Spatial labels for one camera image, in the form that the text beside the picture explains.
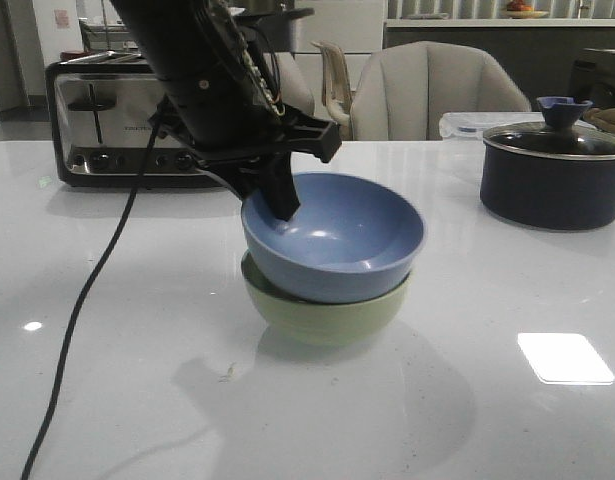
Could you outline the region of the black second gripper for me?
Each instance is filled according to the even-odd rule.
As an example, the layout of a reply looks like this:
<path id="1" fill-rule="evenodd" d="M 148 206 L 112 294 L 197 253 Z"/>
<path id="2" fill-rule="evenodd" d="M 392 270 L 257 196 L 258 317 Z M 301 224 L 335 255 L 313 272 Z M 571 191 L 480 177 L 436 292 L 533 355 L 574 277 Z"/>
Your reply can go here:
<path id="1" fill-rule="evenodd" d="M 341 146 L 338 128 L 286 106 L 282 115 L 238 99 L 163 101 L 151 117 L 161 137 L 182 144 L 198 168 L 245 200 L 258 188 L 275 218 L 289 221 L 300 207 L 291 154 L 329 162 Z"/>

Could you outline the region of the black second robot arm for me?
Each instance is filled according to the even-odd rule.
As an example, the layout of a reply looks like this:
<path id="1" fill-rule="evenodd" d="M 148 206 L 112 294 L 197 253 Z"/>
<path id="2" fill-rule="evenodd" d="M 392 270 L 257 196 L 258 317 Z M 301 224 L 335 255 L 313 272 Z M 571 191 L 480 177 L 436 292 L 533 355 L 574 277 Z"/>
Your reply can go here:
<path id="1" fill-rule="evenodd" d="M 300 206 L 294 152 L 329 162 L 337 126 L 284 102 L 255 35 L 223 1 L 116 1 L 167 98 L 156 128 L 186 147 L 198 168 L 239 199 L 260 193 L 273 215 Z"/>

